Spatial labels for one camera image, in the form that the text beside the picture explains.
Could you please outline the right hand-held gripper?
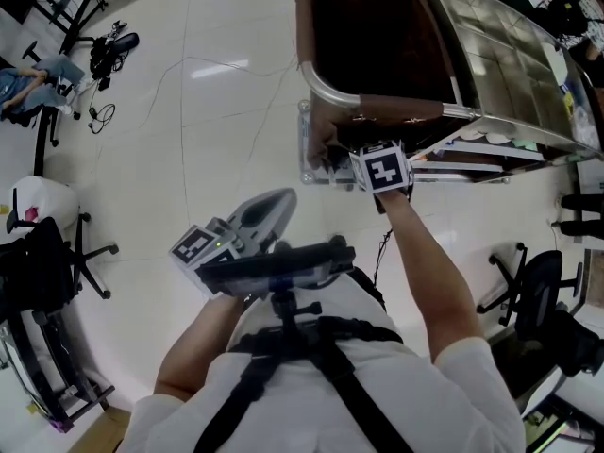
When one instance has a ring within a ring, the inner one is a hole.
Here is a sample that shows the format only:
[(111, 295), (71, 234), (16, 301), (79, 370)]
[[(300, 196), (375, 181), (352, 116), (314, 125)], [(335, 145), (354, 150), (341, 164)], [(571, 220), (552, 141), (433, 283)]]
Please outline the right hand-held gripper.
[(331, 183), (369, 193), (406, 193), (414, 182), (411, 162), (401, 141), (381, 141), (362, 147), (331, 145)]

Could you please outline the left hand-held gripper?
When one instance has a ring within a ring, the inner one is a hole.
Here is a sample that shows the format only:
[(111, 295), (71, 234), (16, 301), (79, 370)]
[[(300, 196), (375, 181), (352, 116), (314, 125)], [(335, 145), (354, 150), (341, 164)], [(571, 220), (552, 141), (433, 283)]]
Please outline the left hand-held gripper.
[(266, 252), (282, 237), (296, 206), (297, 195), (293, 188), (261, 193), (235, 209), (229, 216), (229, 223), (213, 217), (205, 227), (193, 225), (169, 250), (169, 257), (195, 287), (208, 299), (213, 299), (218, 293), (202, 282), (200, 270), (208, 263), (241, 257), (237, 246), (242, 247), (243, 242), (233, 229), (243, 232), (261, 252)]

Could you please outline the person's left forearm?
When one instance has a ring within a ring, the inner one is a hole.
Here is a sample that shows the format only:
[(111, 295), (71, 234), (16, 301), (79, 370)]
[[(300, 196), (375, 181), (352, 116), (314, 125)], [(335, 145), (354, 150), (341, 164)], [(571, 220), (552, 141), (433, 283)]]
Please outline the person's left forearm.
[(190, 400), (206, 382), (211, 363), (227, 350), (243, 313), (242, 298), (221, 295), (204, 305), (163, 359), (153, 394)]

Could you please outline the person's right forearm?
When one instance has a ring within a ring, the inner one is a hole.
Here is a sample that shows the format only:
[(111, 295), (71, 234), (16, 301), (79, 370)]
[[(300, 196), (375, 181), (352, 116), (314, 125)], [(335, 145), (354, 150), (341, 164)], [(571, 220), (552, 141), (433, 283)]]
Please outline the person's right forearm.
[(450, 345), (480, 338), (482, 330), (473, 296), (461, 272), (426, 228), (401, 192), (377, 196), (396, 240), (413, 300), (436, 360)]

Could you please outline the brown canvas laundry cart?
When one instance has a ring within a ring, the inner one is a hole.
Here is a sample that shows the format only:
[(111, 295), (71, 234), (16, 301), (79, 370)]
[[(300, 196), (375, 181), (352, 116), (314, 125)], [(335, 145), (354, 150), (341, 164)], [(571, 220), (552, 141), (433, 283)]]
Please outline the brown canvas laundry cart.
[[(433, 124), (381, 140), (403, 142), (409, 156), (425, 155), (479, 115), (447, 23), (430, 0), (295, 0), (298, 66), (310, 98), (315, 93), (349, 108), (363, 94), (441, 102), (444, 116)], [(314, 170), (306, 158), (310, 98), (298, 106), (301, 177), (334, 185), (331, 167)]]

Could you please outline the steel cart with brown bag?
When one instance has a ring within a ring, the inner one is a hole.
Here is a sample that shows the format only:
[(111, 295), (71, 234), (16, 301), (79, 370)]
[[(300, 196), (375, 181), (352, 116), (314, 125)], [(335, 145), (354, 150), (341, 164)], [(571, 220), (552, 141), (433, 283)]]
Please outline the steel cart with brown bag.
[[(406, 156), (419, 182), (499, 182), (548, 166), (597, 159), (604, 162), (604, 117), (594, 87), (569, 52), (544, 29), (498, 0), (430, 0), (448, 21), (472, 80), (478, 117), (437, 143), (422, 156)], [(561, 49), (567, 65), (564, 83), (594, 118), (597, 135), (588, 142), (573, 136), (560, 86), (542, 43)], [(464, 129), (484, 134), (481, 140), (459, 140)], [(509, 143), (492, 145), (495, 132)], [(539, 151), (516, 148), (512, 140), (537, 144)]]

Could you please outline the black chest harness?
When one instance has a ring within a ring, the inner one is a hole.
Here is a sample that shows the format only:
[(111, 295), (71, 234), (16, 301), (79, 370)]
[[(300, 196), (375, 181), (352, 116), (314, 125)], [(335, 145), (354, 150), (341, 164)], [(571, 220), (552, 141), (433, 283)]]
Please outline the black chest harness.
[(251, 356), (220, 410), (200, 435), (193, 453), (216, 453), (231, 437), (252, 403), (264, 394), (277, 368), (286, 362), (310, 361), (339, 395), (377, 453), (413, 453), (355, 376), (355, 366), (339, 348), (339, 341), (395, 342), (402, 339), (384, 327), (360, 319), (326, 316), (315, 301), (297, 306), (292, 291), (271, 296), (282, 324), (245, 334), (230, 348)]

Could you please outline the black office chair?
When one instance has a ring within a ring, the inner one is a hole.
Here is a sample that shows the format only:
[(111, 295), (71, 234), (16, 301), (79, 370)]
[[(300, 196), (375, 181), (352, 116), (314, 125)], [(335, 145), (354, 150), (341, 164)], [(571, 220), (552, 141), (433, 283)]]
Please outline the black office chair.
[(79, 294), (83, 277), (101, 298), (110, 298), (110, 291), (93, 278), (88, 262), (105, 253), (115, 255), (119, 247), (114, 243), (84, 252), (83, 225), (90, 221), (88, 213), (77, 216), (75, 242), (70, 243), (51, 217), (34, 223), (19, 219), (16, 211), (8, 215), (7, 232), (18, 227), (28, 232), (0, 244), (0, 322), (27, 310), (42, 316), (58, 313)]
[(516, 249), (521, 252), (521, 258), (514, 277), (498, 255), (489, 257), (489, 263), (497, 267), (508, 288), (491, 302), (478, 304), (476, 312), (485, 314), (500, 308), (505, 311), (498, 320), (503, 327), (515, 315), (514, 330), (518, 339), (537, 341), (540, 329), (558, 307), (560, 289), (572, 288), (574, 297), (579, 294), (583, 263), (578, 264), (573, 278), (562, 279), (562, 253), (559, 250), (545, 251), (527, 261), (527, 247), (518, 243)]
[[(41, 60), (41, 57), (36, 51), (37, 44), (38, 42), (34, 41), (27, 47), (23, 53), (24, 59), (31, 59), (36, 63)], [(59, 95), (64, 97), (73, 97), (75, 95), (74, 86), (68, 80), (64, 80), (62, 78), (51, 78), (50, 83), (53, 86), (53, 89), (57, 91)], [(47, 140), (50, 142), (53, 148), (56, 148), (59, 145), (59, 137), (57, 135), (59, 110), (42, 108), (41, 113), (42, 114), (39, 119), (39, 130), (46, 131)]]

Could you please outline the person's white shirt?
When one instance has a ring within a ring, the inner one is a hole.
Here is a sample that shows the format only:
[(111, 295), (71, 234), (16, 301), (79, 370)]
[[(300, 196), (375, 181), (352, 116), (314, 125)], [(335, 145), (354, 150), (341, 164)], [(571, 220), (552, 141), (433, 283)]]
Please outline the person's white shirt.
[[(294, 295), (300, 308), (318, 301), (326, 316), (364, 320), (399, 336), (386, 311), (348, 275)], [(251, 360), (230, 348), (245, 334), (281, 324), (269, 302), (244, 305), (203, 388), (187, 402), (163, 394), (138, 401), (117, 453), (193, 453)], [(525, 453), (519, 410), (483, 334), (450, 345), (436, 360), (430, 353), (417, 356), (403, 342), (337, 345), (413, 453)], [(216, 453), (377, 452), (322, 373), (310, 361), (292, 361), (277, 368), (263, 396)]]

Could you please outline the clear plastic bag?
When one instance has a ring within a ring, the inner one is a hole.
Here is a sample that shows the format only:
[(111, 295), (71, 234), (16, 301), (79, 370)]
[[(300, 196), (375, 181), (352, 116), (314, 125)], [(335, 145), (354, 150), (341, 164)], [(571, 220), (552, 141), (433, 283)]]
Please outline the clear plastic bag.
[(577, 141), (588, 142), (597, 135), (596, 125), (592, 114), (584, 107), (574, 108), (571, 118), (573, 136)]

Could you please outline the white round bin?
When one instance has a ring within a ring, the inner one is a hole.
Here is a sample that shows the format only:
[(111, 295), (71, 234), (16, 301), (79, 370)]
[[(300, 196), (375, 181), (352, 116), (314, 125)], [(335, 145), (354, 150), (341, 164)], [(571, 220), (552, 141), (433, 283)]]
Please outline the white round bin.
[(7, 233), (14, 230), (27, 233), (45, 218), (52, 218), (59, 229), (73, 224), (79, 214), (79, 199), (69, 186), (57, 181), (26, 176), (11, 189), (11, 210), (7, 218)]

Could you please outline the black gear bag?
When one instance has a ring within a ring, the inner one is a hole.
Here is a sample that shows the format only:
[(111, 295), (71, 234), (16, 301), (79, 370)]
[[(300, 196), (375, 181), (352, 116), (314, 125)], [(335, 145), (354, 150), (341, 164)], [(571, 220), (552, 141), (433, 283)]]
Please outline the black gear bag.
[(116, 40), (108, 41), (107, 37), (100, 37), (93, 41), (90, 52), (90, 71), (95, 80), (106, 78), (110, 75), (118, 57), (137, 47), (140, 38), (137, 33), (131, 32)]

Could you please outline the black backpack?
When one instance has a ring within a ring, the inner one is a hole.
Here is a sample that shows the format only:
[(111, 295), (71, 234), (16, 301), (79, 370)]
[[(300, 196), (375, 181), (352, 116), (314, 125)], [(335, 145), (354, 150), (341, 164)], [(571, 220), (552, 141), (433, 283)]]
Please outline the black backpack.
[(580, 37), (588, 30), (580, 0), (551, 0), (547, 6), (549, 32), (560, 36)]

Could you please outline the black monitor stand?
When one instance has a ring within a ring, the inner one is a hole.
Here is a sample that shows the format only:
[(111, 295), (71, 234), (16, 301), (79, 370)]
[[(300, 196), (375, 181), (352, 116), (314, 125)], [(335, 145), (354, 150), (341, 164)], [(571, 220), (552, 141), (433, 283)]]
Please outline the black monitor stand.
[(84, 36), (82, 31), (90, 19), (99, 10), (103, 11), (107, 2), (105, 0), (82, 0), (73, 16), (67, 9), (72, 0), (42, 0), (33, 4), (48, 24), (55, 26), (63, 34), (63, 40), (59, 49), (61, 54), (69, 54), (78, 42), (93, 42), (93, 37)]

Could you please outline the black frame desk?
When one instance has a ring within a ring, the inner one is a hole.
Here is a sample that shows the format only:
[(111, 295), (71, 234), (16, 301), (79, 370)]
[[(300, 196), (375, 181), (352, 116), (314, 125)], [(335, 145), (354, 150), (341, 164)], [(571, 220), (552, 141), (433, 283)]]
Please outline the black frame desk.
[(34, 412), (56, 431), (69, 432), (97, 407), (109, 409), (115, 388), (102, 386), (85, 371), (59, 313), (41, 324), (30, 311), (9, 313), (0, 322), (0, 351)]

